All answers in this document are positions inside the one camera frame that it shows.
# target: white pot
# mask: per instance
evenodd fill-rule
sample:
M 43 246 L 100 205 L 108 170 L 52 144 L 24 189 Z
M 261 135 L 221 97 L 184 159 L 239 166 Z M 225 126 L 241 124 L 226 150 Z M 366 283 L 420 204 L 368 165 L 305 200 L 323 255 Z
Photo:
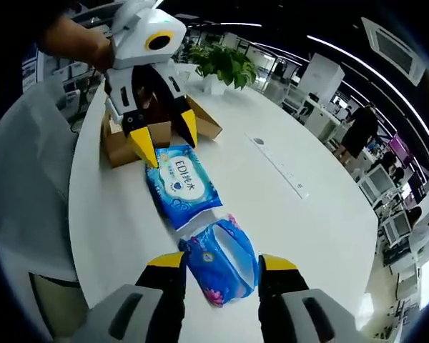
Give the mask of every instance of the white pot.
M 203 79 L 203 90 L 211 95 L 223 95 L 227 86 L 217 78 L 216 74 L 210 74 Z

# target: blue wet wipes package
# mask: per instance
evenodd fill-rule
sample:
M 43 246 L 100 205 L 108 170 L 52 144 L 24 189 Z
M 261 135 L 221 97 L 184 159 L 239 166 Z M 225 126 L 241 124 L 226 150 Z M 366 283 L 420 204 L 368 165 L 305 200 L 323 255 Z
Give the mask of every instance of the blue wet wipes package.
M 200 212 L 222 206 L 189 145 L 156 149 L 159 168 L 146 167 L 149 190 L 178 230 Z
M 259 266 L 251 242 L 232 215 L 179 241 L 187 265 L 216 307 L 245 298 L 257 286 Z

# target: potted plant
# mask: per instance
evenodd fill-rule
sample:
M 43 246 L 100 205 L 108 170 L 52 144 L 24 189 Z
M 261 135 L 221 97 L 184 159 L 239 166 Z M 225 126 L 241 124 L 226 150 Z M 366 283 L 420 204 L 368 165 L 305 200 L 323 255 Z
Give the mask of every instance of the potted plant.
M 195 71 L 204 78 L 204 90 L 211 94 L 222 95 L 232 83 L 235 88 L 243 89 L 256 79 L 250 59 L 226 46 L 193 46 L 189 59 L 198 64 Z

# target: person's arm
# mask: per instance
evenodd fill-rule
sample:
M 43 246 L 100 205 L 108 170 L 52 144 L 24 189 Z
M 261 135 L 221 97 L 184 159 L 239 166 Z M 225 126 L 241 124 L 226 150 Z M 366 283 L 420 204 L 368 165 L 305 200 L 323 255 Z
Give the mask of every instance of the person's arm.
M 39 48 L 48 54 L 85 62 L 99 71 L 106 71 L 114 61 L 110 43 L 101 32 L 86 29 L 62 15 L 44 32 Z

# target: computer monitor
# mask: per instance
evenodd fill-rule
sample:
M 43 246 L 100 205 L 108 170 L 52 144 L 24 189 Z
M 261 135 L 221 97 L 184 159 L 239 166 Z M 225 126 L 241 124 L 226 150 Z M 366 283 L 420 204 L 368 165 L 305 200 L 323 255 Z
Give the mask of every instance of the computer monitor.
M 381 227 L 385 231 L 390 247 L 396 245 L 400 240 L 411 233 L 411 226 L 408 222 L 407 214 L 401 211 L 386 219 Z
M 395 188 L 394 181 L 381 165 L 369 171 L 357 184 L 372 205 L 385 192 Z

